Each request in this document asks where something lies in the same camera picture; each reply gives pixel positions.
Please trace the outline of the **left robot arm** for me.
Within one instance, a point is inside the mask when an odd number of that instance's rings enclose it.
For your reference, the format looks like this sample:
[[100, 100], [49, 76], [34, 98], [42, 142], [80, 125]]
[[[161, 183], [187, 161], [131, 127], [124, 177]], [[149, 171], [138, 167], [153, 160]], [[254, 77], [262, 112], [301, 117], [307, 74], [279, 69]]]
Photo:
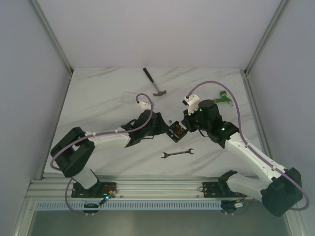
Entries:
[[67, 178], [83, 187], [90, 198], [100, 194], [101, 186], [94, 172], [86, 164], [96, 148], [127, 148], [136, 145], [148, 136], [166, 133], [168, 125], [161, 113], [145, 110], [137, 119], [115, 131], [100, 133], [85, 132], [80, 127], [72, 128], [50, 151], [52, 164]]

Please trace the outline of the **black fuse box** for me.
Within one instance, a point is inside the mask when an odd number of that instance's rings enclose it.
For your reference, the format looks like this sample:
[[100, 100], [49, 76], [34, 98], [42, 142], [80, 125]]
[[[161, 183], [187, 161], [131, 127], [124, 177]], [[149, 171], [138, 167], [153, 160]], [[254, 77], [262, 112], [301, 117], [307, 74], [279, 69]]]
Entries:
[[166, 131], [166, 135], [175, 143], [178, 143], [186, 134], [188, 130], [181, 126], [181, 124], [176, 121], [171, 124]]

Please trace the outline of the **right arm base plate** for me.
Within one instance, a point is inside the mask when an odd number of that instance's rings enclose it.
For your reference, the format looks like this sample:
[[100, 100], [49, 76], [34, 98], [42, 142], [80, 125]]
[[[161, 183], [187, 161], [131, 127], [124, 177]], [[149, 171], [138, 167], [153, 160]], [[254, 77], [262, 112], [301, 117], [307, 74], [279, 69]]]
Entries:
[[235, 193], [227, 187], [222, 187], [218, 182], [203, 182], [201, 185], [205, 198], [245, 198], [247, 195]]

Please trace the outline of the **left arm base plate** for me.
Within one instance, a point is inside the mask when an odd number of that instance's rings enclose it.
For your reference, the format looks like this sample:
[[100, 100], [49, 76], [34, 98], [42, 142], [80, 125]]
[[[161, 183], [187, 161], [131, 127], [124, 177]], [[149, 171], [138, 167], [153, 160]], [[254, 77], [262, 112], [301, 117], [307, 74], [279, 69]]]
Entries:
[[74, 183], [72, 188], [72, 198], [104, 198], [110, 191], [117, 189], [116, 182], [98, 182], [90, 189], [85, 189], [81, 184]]

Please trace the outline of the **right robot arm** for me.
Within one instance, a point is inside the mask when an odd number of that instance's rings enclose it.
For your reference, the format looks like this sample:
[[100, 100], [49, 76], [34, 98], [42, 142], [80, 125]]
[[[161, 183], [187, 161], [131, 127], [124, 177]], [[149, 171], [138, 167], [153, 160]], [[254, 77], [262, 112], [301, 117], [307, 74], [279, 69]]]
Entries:
[[240, 193], [263, 203], [274, 216], [280, 217], [303, 198], [300, 173], [274, 162], [242, 136], [239, 128], [224, 121], [217, 104], [210, 99], [201, 101], [196, 95], [184, 98], [182, 124], [189, 132], [205, 131], [210, 140], [237, 155], [248, 164], [257, 178], [230, 170], [219, 177], [218, 191], [223, 196]]

